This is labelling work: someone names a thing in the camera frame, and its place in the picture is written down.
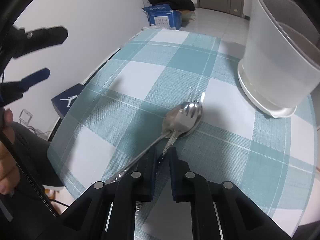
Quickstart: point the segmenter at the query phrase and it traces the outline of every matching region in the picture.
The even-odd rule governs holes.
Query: white label
[[[156,25],[167,26],[167,27],[170,26],[168,16],[156,16],[155,23],[156,23]]]

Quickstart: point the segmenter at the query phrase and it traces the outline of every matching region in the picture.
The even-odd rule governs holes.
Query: tablecloth
[[[234,182],[292,235],[315,174],[312,100],[305,98],[291,118],[260,112],[237,79],[241,49],[175,30],[145,30],[130,40],[84,88],[48,149],[71,195],[105,181],[156,139],[166,113],[193,87],[206,93],[204,115],[191,135],[176,141],[179,158],[209,181]],[[154,200],[136,217],[135,238],[192,239],[191,230],[190,205],[173,202],[164,163]]]

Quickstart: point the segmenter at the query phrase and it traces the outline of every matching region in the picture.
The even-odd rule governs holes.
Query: teal and white tablecloth
[[[145,30],[126,44],[84,88],[49,147],[71,195],[105,181],[154,141],[166,113],[193,87],[206,93],[204,116],[177,140],[179,158],[209,181],[233,181],[292,235],[314,180],[313,104],[309,96],[286,119],[257,110],[237,79],[241,49],[175,30]],[[154,200],[136,218],[136,239],[192,239],[190,205],[173,202],[169,176],[164,163]]]

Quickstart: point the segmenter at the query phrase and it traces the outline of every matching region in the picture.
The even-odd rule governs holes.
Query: human hand
[[[7,138],[14,142],[14,131],[10,127],[13,121],[13,115],[10,109],[4,112],[3,133]],[[16,166],[16,161],[9,153],[7,148],[0,142],[0,193],[6,195],[10,193],[19,183],[20,173]]]

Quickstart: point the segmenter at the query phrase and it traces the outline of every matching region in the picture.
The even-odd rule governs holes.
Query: box flap
[[[172,11],[169,4],[160,4],[142,8],[145,12],[163,12]]]

